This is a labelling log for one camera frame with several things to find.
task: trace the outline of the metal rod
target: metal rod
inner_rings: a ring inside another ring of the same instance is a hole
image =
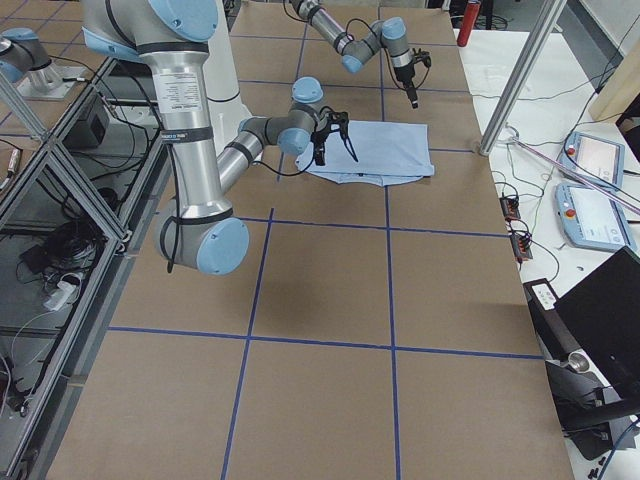
[[[498,140],[498,136],[502,131],[511,110],[518,100],[520,91],[524,86],[535,62],[542,51],[544,44],[553,30],[553,27],[562,13],[567,0],[546,0],[540,11],[540,16],[536,20],[527,41],[522,48],[520,57],[513,67],[513,72],[504,87],[504,91],[498,101],[491,120],[485,129],[482,142],[478,149],[480,155],[487,156],[491,153],[493,146]]]
[[[570,168],[565,167],[564,165],[562,165],[557,160],[553,160],[552,158],[549,158],[546,155],[540,153],[535,148],[531,148],[526,143],[523,143],[520,140],[515,140],[514,143],[516,145],[518,145],[519,147],[525,149],[527,152],[534,154],[536,157],[542,158],[543,160],[546,160],[547,162],[552,163],[553,166],[555,166],[558,170],[560,170],[565,175],[573,178],[574,180],[582,183],[583,185],[586,185],[589,188],[592,188],[593,190],[596,190],[596,191],[600,192],[605,197],[607,197],[609,200],[622,205],[624,208],[627,208],[627,209],[631,210],[636,215],[640,215],[640,207],[637,207],[637,206],[633,205],[632,203],[627,202],[623,198],[615,196],[613,193],[611,193],[611,192],[605,190],[604,188],[602,188],[601,186],[589,181],[588,179],[586,179],[585,177],[581,176],[580,174],[574,172]]]
[[[46,127],[2,72],[0,72],[0,98],[7,103],[9,109],[11,109],[24,126],[27,127],[27,130],[29,130],[33,138],[41,141],[46,139]]]

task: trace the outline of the light blue cloth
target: light blue cloth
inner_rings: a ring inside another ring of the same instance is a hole
[[[355,162],[338,133],[326,142],[324,167],[307,172],[336,183],[363,182],[381,187],[430,177],[435,168],[429,158],[427,126],[412,123],[349,122],[349,137],[359,162]],[[311,162],[313,145],[298,157],[298,170]]]

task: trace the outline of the computer screen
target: computer screen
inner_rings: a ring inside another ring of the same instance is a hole
[[[620,397],[640,395],[640,258],[621,248],[555,308]]]
[[[614,143],[582,136],[576,163],[590,174],[613,183],[613,176],[617,168],[618,148]]]

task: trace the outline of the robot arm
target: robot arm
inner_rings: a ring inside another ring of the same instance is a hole
[[[413,108],[418,108],[416,86],[413,84],[415,65],[431,67],[429,52],[411,50],[407,29],[400,17],[377,20],[369,25],[369,33],[356,40],[320,5],[318,0],[291,0],[298,16],[315,28],[342,56],[342,64],[351,73],[358,72],[380,49],[389,54],[395,78],[402,84]]]
[[[0,34],[0,71],[12,83],[28,73],[33,88],[41,92],[62,84],[38,36],[28,28],[12,28]]]
[[[251,117],[217,159],[222,191],[227,192],[269,145],[289,155],[302,154],[310,142],[330,123],[332,110],[323,100],[320,83],[310,77],[293,85],[293,102],[287,116]],[[214,226],[185,221],[175,215],[171,202],[156,224],[156,248],[170,261],[222,275],[234,270],[246,253],[249,239],[244,224],[226,218]]]
[[[244,258],[249,234],[225,193],[264,147],[301,154],[327,111],[320,84],[303,78],[286,117],[253,117],[216,155],[202,66],[218,21],[215,0],[84,0],[87,46],[151,68],[176,180],[176,201],[158,216],[157,250],[174,263],[223,275]]]

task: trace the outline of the white table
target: white table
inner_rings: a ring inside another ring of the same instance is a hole
[[[498,32],[475,30],[465,48],[460,48],[469,89],[474,97],[474,107],[480,128],[484,130],[498,102],[499,96],[511,74],[520,50],[527,39],[525,32]],[[571,90],[582,85],[571,93],[553,99],[536,101],[518,101],[513,109],[509,124],[515,127],[520,139],[526,143],[537,144],[547,141],[561,141],[575,125],[578,115],[593,93],[593,87],[582,71],[578,61],[569,49],[561,34],[552,34],[540,55],[533,72],[529,76],[520,98],[551,97],[559,92]],[[592,120],[588,111],[582,117],[583,122]],[[596,123],[580,125],[576,131],[590,133],[625,144],[624,139],[614,123]],[[550,158],[556,158],[561,145],[548,144],[535,147]],[[520,179],[544,187],[549,179],[542,197],[536,219],[538,199],[524,196],[520,199],[520,213],[525,222],[534,230],[533,239],[544,245],[560,262],[560,272],[552,285],[558,295],[564,295],[584,277],[602,264],[611,253],[572,247],[567,241],[556,214],[554,190],[555,186],[567,179],[554,172],[548,177],[552,166],[517,146],[510,146],[509,152],[504,145],[497,145],[490,155],[491,167],[496,172],[497,182],[506,181],[514,185],[518,193],[539,195],[540,189],[514,178],[513,172]],[[630,149],[625,149],[625,169],[640,171]],[[503,190],[497,186],[498,193]],[[640,178],[625,175],[623,189],[633,195],[640,195]],[[513,193],[505,187],[505,194]],[[628,220],[636,220],[637,216],[625,211]],[[631,226],[632,234],[640,245],[640,228]],[[552,278],[556,271],[556,263],[539,246],[532,246],[533,260],[524,262],[520,272],[523,282],[538,278]],[[587,461],[578,452],[571,441],[567,448],[576,479],[586,478],[591,468],[598,467],[595,461]],[[640,472],[640,450],[619,451],[608,467],[606,480],[635,480]]]

